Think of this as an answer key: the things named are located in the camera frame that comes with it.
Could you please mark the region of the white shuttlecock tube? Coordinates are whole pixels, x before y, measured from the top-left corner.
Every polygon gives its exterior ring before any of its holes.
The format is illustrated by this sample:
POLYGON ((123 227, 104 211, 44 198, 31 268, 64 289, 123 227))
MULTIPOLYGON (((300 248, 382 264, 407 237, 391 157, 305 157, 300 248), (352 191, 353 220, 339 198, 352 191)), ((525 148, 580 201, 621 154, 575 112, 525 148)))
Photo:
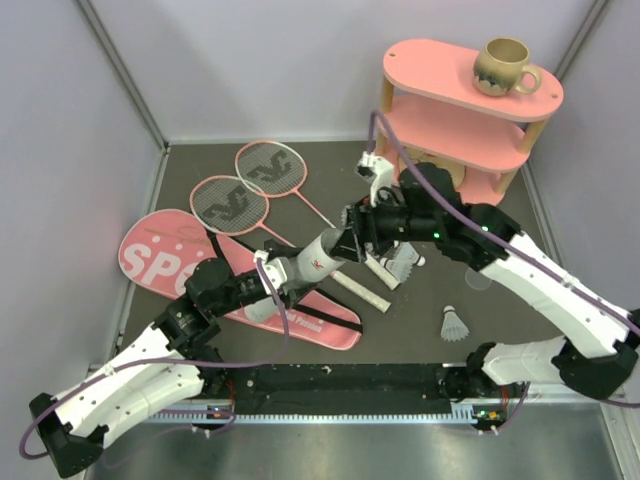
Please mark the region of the white shuttlecock tube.
POLYGON ((279 301, 286 307, 296 306, 308 292, 346 263, 351 254, 346 248, 349 236, 344 228, 327 228, 304 248, 267 241, 263 250, 254 252, 253 269, 242 273, 255 284, 245 290, 260 293, 256 302, 278 294, 274 302, 279 301))

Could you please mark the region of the clear plastic tube lid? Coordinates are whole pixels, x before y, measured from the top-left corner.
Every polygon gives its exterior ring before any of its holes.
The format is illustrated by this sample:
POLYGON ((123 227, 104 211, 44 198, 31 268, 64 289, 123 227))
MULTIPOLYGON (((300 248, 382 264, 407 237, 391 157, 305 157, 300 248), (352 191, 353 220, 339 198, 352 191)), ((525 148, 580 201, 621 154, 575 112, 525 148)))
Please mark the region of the clear plastic tube lid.
POLYGON ((492 283, 490 278, 474 271, 471 268, 468 268, 465 271, 464 279, 470 288, 478 291, 487 290, 492 283))

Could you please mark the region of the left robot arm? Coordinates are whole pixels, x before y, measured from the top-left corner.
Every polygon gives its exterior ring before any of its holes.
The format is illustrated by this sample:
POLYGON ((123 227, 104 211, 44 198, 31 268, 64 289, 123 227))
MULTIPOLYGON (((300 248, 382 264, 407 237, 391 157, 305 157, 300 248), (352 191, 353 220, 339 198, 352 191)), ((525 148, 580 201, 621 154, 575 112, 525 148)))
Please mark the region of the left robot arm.
POLYGON ((256 251, 252 263, 253 269, 236 274, 221 255, 200 261, 185 293, 120 354, 76 386, 30 402, 29 429, 61 478, 88 468, 162 409, 224 390, 230 366, 208 344, 220 331, 219 318, 254 305, 283 313, 337 267, 320 240, 304 248, 273 243, 256 251))

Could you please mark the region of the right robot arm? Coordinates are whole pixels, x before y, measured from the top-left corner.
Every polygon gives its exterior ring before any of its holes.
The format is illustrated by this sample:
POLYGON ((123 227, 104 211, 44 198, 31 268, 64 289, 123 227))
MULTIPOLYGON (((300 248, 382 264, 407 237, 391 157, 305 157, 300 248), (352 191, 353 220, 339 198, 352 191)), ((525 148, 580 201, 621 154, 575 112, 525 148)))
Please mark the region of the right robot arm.
POLYGON ((587 289, 500 209, 463 205, 444 170, 410 167, 400 181, 402 194, 387 198, 380 194, 392 185, 388 160, 365 154, 356 170, 370 193, 344 209, 333 255, 357 261, 368 248, 382 254, 395 241, 432 242, 444 256, 519 296, 560 331, 545 341, 481 345, 467 359, 474 393, 487 396, 517 382, 552 383, 608 401, 629 379, 639 359, 637 312, 587 289))

